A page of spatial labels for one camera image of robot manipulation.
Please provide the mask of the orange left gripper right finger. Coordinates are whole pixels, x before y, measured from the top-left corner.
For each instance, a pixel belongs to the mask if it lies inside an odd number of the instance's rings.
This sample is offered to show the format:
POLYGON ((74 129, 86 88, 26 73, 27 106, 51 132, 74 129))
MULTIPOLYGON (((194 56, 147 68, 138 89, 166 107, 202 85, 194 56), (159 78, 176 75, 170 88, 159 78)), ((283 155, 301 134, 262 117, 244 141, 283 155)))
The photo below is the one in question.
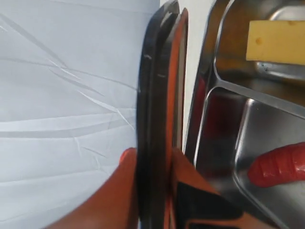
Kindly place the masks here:
POLYGON ((172 200, 175 229, 270 229, 219 195, 185 155, 172 152, 172 200))

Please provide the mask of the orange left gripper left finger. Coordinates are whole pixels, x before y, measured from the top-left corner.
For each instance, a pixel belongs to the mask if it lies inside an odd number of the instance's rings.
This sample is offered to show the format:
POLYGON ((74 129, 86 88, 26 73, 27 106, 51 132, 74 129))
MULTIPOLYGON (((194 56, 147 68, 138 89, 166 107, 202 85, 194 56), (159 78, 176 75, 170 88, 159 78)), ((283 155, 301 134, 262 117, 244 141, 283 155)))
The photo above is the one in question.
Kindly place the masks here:
POLYGON ((135 148, 126 149, 109 179, 73 212, 49 229, 136 229, 138 201, 135 148))

